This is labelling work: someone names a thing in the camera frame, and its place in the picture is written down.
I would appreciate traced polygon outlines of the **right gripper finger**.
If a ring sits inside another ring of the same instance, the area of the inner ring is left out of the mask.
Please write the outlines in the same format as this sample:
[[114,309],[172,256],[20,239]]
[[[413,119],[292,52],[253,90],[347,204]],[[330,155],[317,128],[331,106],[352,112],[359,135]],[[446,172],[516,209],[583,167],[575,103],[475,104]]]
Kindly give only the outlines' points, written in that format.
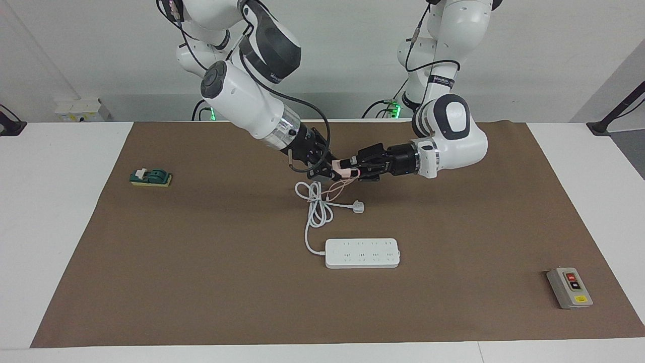
[[313,182],[335,182],[337,173],[334,172],[330,164],[321,164],[306,173],[309,180]]
[[319,150],[319,160],[322,163],[332,163],[334,160],[334,155],[330,149],[330,141],[323,136],[320,132],[317,132],[317,144],[320,148]]

